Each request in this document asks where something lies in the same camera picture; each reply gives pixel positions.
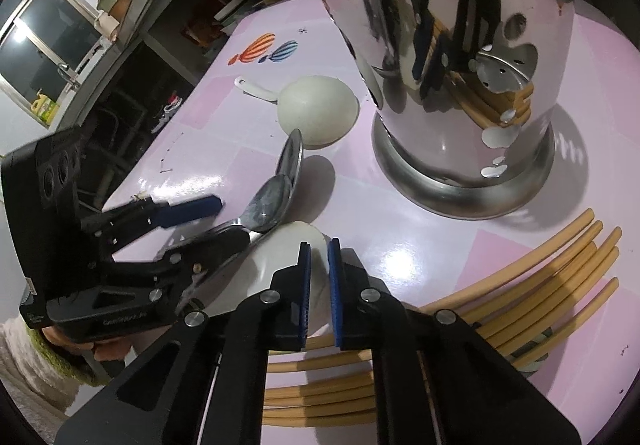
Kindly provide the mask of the person's left hand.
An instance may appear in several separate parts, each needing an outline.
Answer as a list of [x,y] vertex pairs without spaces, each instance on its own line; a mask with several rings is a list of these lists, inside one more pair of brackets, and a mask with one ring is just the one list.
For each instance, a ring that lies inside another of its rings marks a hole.
[[56,347],[79,354],[90,351],[96,361],[123,361],[132,349],[131,339],[121,337],[98,342],[77,343],[66,337],[57,327],[45,327],[41,333],[49,343]]

